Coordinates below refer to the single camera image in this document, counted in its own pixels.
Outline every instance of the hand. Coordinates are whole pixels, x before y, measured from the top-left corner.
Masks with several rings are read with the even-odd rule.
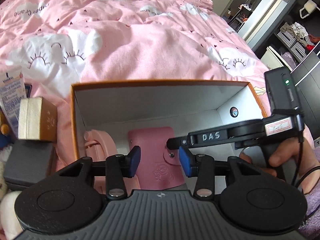
[[[272,167],[278,167],[281,164],[285,163],[290,158],[294,158],[294,160],[297,162],[298,155],[299,155],[299,147],[300,145],[298,142],[298,138],[289,138],[283,141],[279,145],[277,150],[270,156],[269,164]],[[244,153],[241,153],[239,157],[249,163],[252,163],[252,159]],[[299,169],[299,176],[302,177],[307,171],[319,165],[320,165],[319,161],[317,160],[308,141],[305,139],[303,142],[303,153],[302,153],[302,160],[301,160],[301,165]],[[263,170],[276,177],[275,170],[268,169],[268,168],[263,168]],[[320,178],[320,170],[317,170],[311,173],[302,181],[301,187],[303,189],[304,194],[309,193],[313,189],[313,187],[318,182],[319,178]]]

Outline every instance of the label with red border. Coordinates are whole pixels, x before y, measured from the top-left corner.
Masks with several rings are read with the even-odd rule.
[[[291,117],[268,123],[264,127],[266,129],[267,136],[284,132],[293,128]]]

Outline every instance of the pink bedding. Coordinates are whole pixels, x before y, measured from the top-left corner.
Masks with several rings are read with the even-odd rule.
[[[252,83],[270,114],[268,69],[211,0],[6,0],[0,70],[21,65],[32,96],[58,106],[57,169],[74,161],[70,84],[124,79]]]

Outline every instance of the small cardboard box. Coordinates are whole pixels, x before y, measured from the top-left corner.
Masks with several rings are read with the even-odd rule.
[[[127,133],[147,127],[173,128],[175,136],[216,126],[261,119],[266,113],[252,85],[247,82],[156,80],[73,84],[72,127],[75,160],[85,156],[85,131],[104,130],[118,153],[129,152]],[[239,155],[233,144],[194,148],[215,160]],[[193,192],[196,178],[185,179]],[[215,193],[226,187],[216,177]]]

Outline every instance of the purple fabric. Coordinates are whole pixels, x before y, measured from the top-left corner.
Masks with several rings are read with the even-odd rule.
[[[320,160],[320,147],[315,149],[315,154],[318,160]],[[320,205],[320,180],[312,189],[309,194],[306,194],[308,202],[307,216],[316,210]],[[299,228],[302,233],[308,239],[315,239],[320,235],[320,208],[306,221],[305,225]]]

